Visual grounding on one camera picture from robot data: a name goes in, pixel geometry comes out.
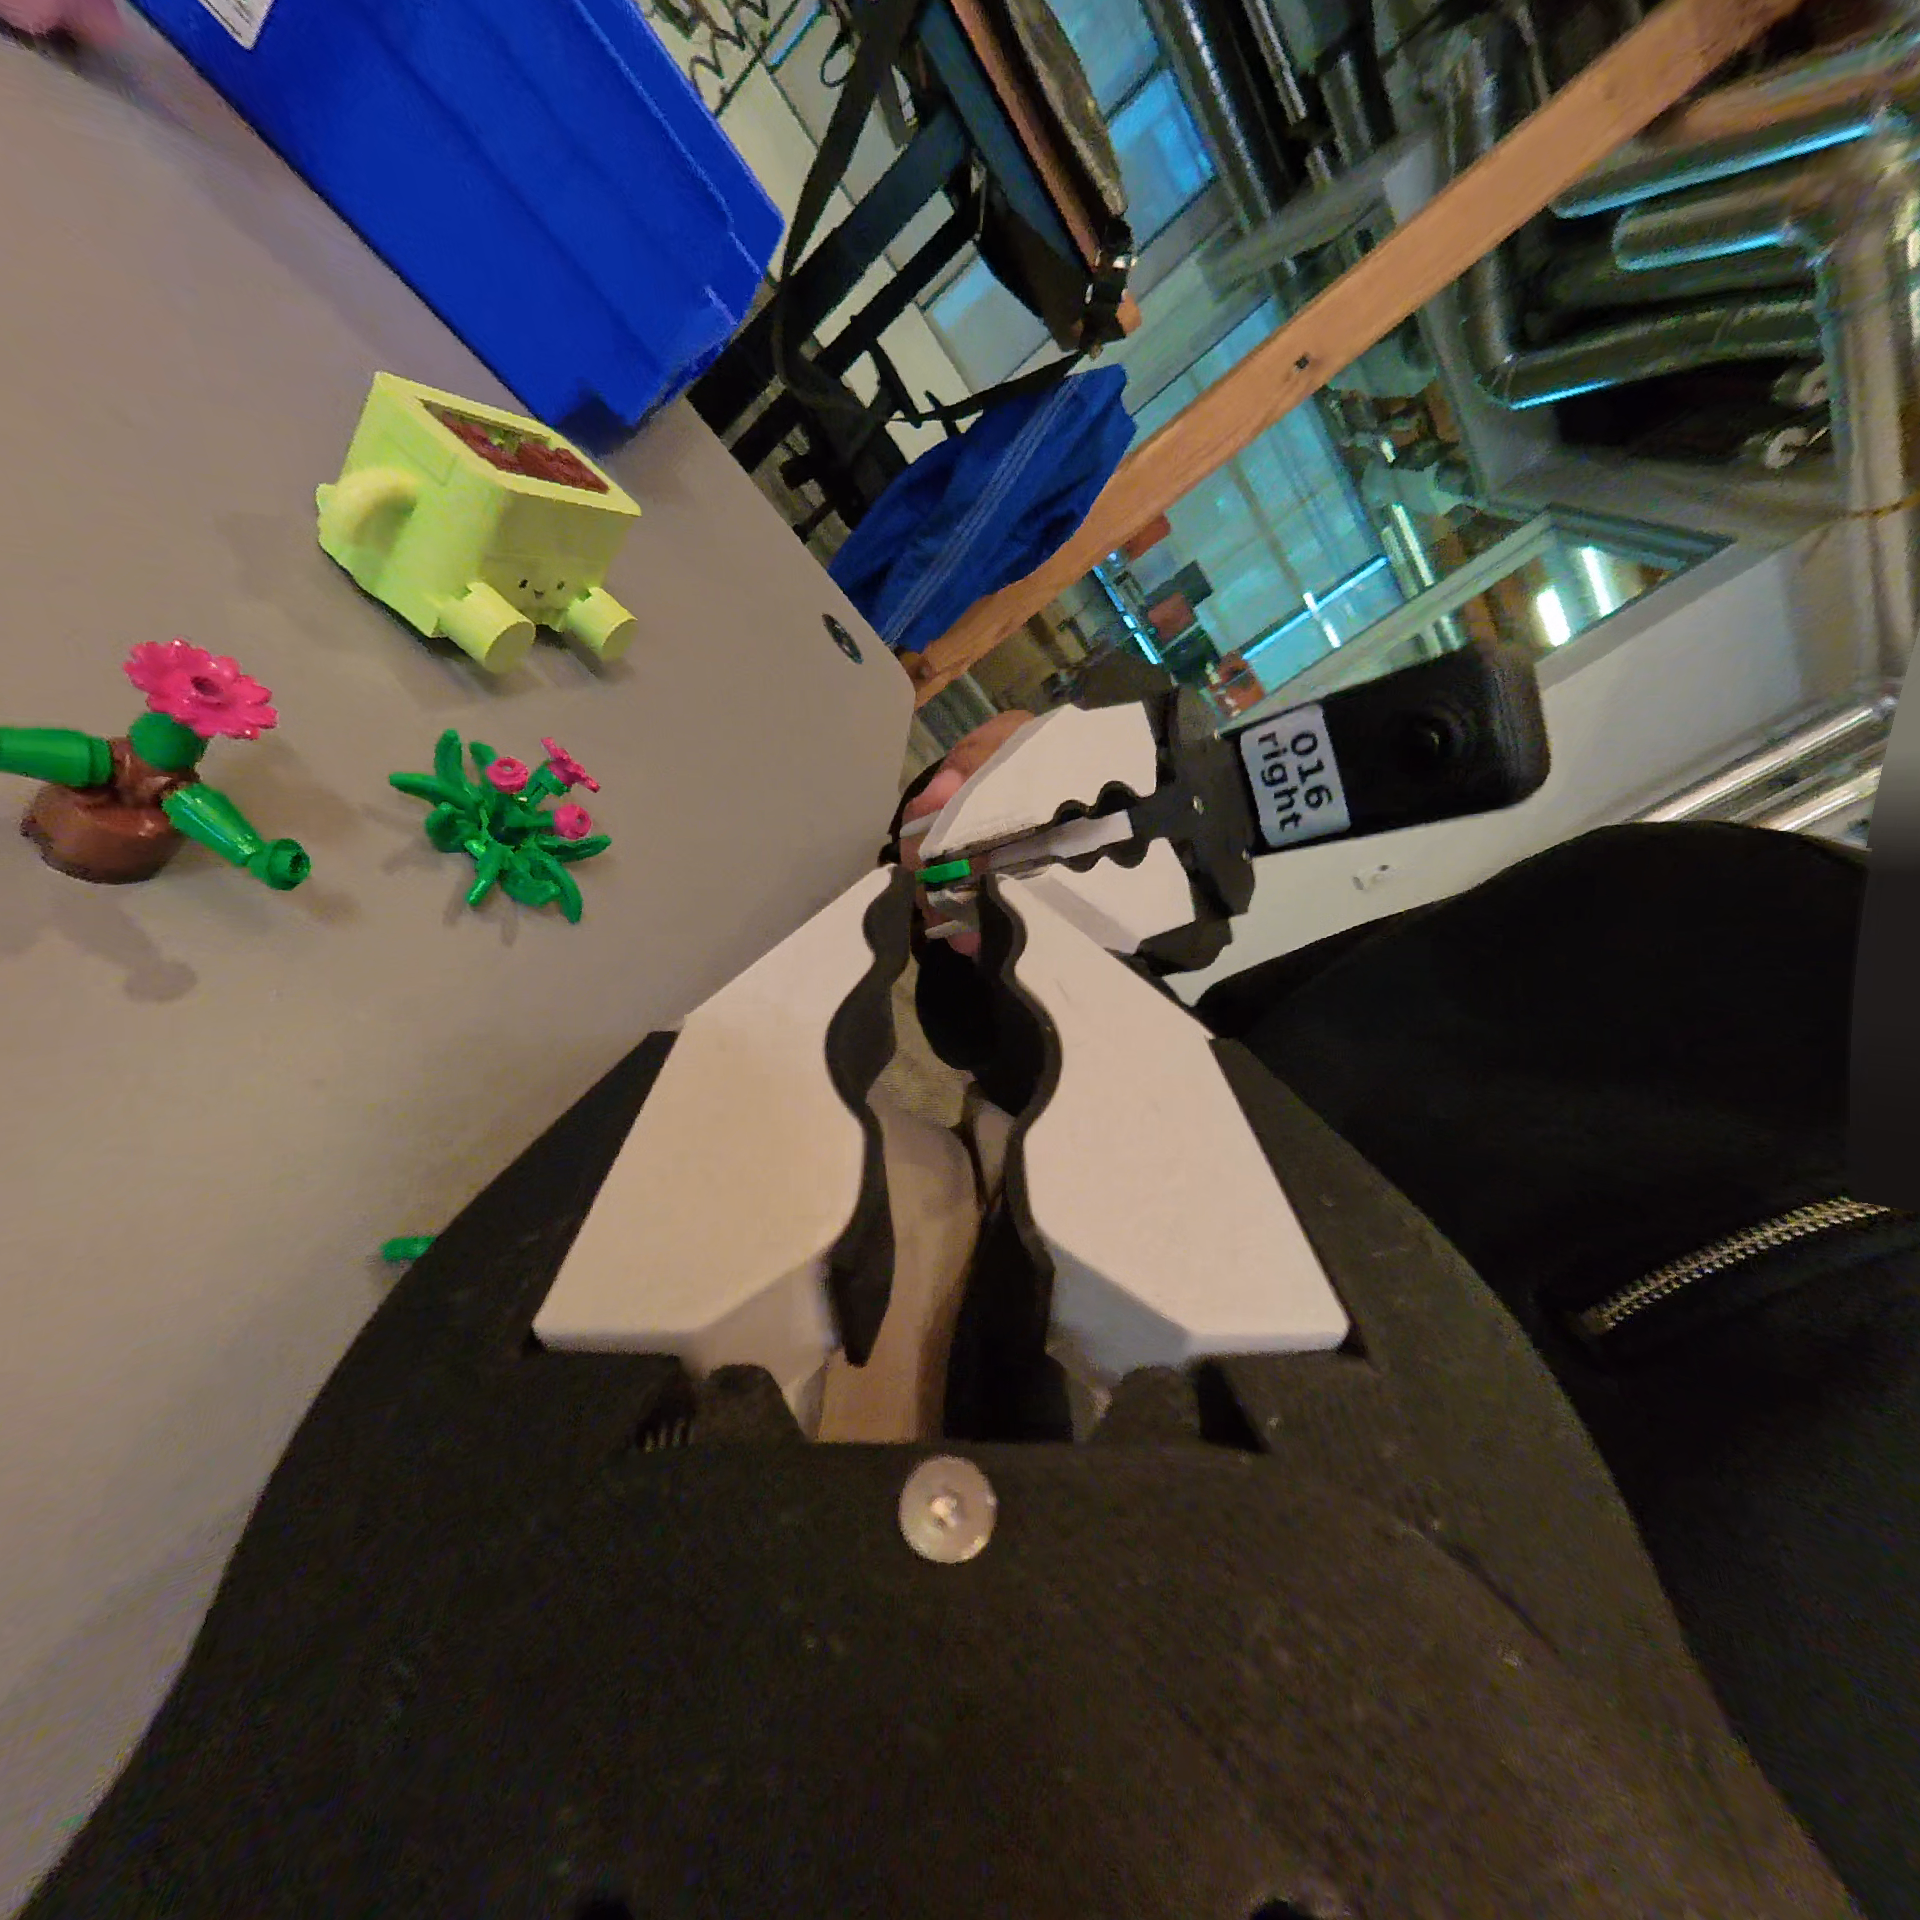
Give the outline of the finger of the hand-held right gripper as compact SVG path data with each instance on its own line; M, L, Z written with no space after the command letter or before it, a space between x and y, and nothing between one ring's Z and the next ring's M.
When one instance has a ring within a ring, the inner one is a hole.
M920 861L956 861L1151 801L1162 746L1143 705L1060 707L1010 733L920 835Z
M1115 913L1098 902L1088 889L1090 869L1074 869L1076 857L1105 857L1113 849L1132 844L1134 825L1127 813L1056 822L1040 829L1004 836L994 844L971 849L947 849L926 861L970 857L974 877L942 892L922 888L931 908L948 923L976 920L974 892L986 875L1012 875L1026 880L1056 915L1088 936L1098 946L1138 946L1138 932L1129 930Z

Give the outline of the green brick plant pink flowers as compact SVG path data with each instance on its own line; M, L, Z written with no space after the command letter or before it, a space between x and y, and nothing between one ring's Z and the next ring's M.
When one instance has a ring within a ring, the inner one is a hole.
M576 869L611 851L587 797L596 777L556 738L537 758L499 753L460 730L447 730L418 772L390 772L390 789L424 805L427 845L465 857L468 910L492 899L558 915L579 925L586 915Z

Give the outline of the brick cactus with pink flower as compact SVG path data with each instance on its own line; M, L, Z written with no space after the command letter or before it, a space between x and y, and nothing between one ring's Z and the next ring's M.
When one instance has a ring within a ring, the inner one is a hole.
M38 785L18 828L41 861L74 880L136 885L196 845L278 893L303 888L314 861L297 838L267 836L204 777L212 742L278 730L272 691L186 638L140 642L123 674L142 707L119 737L3 730L4 774Z

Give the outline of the person's black jacket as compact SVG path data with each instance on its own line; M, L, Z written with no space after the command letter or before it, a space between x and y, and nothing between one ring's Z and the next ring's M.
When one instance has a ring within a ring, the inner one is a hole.
M1735 1730L1918 1915L1915 1213L1847 1169L1868 859L1586 833L1203 992L1590 1426Z

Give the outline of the person's beige trousers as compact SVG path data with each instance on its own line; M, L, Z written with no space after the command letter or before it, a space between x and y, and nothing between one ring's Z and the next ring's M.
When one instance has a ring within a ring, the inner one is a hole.
M896 1236L892 1298L868 1360L835 1355L826 1366L820 1443L913 1445L945 1436L959 1318L999 1194L1001 1123L978 1093L964 1093L954 1125L882 1105Z

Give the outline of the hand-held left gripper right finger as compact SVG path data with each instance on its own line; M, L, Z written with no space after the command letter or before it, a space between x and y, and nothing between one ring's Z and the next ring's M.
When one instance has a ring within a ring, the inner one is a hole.
M1042 1350L1086 1390L1199 1360L1334 1353L1352 1316L1200 1021L1042 880L994 880L982 1096L1044 1285Z

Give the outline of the blue storage bin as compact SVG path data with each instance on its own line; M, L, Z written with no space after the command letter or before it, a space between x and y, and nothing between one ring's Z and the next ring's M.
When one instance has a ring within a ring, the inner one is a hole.
M600 453L730 347L785 216L630 3L136 8L521 403Z
M1136 441L1127 377L1094 368L999 401L882 490L827 573L887 650L922 657L1084 526Z

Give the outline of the wooden ceiling beam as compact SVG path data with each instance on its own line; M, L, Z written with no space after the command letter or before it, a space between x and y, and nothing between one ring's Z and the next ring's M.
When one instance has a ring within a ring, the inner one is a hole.
M1094 564L1240 457L1496 252L1574 180L1680 105L1795 3L1670 3L1455 177L1358 266L1140 441L1084 524L1023 580L978 598L907 667L924 709Z

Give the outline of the person's right hand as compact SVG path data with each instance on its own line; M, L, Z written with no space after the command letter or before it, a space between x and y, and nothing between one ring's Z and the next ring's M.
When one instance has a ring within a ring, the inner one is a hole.
M1015 709L998 714L990 722L964 733L940 761L931 763L915 782L907 785L894 819L894 829L880 851L882 865L896 865L905 872L916 872L922 865L924 835L911 833L940 813L971 779L971 774L994 757L1012 737L1035 722L1035 714ZM960 920L948 923L928 902L924 892L916 892L920 928L913 936L913 957L926 962L971 962L978 953L976 920Z

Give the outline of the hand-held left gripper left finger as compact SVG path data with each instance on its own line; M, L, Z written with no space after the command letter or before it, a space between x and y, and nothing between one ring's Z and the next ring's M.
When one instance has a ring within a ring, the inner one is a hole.
M696 1008L536 1316L551 1350L873 1355L896 1233L873 1088L915 885L871 872Z

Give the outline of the lime green brick planter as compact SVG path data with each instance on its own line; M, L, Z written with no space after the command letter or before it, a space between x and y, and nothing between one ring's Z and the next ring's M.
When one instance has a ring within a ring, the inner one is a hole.
M319 541L362 593L492 676L543 633L611 666L635 616L609 572L640 506L554 428L375 373Z

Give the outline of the silver ventilation ducts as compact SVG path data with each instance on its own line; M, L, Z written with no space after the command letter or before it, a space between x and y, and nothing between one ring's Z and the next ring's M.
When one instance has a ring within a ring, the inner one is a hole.
M1648 404L1635 448L1680 461L1674 386L1795 373L1770 403L1831 436L1863 580L1857 681L1894 683L1915 632L1915 5L1656 120L1422 312L1306 356L1312 425L1342 430L1379 553L1262 593L1236 632L1191 572L1145 596L1185 621L1167 669L1227 715L1337 654L1491 532L1492 419Z

